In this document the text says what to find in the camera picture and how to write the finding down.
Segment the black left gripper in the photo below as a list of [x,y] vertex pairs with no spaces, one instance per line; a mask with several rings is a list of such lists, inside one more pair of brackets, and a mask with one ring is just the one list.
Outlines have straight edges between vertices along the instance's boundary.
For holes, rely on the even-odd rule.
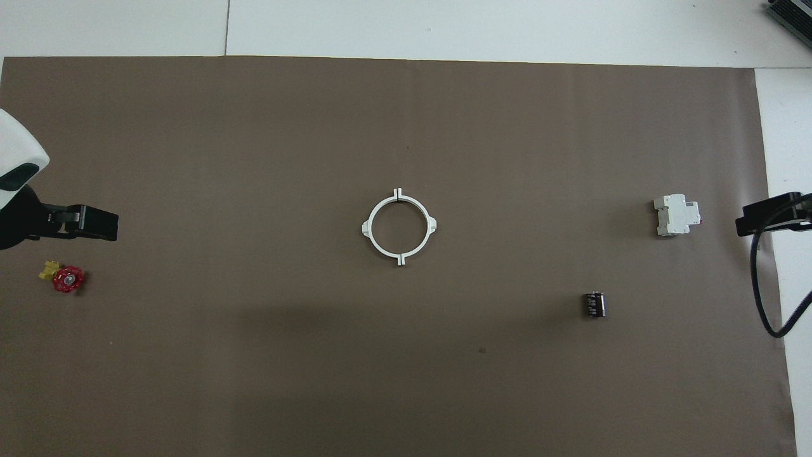
[[33,188],[24,185],[1,211],[2,251],[41,235],[49,223],[57,225],[56,238],[118,240],[119,215],[84,204],[53,206],[50,212]]

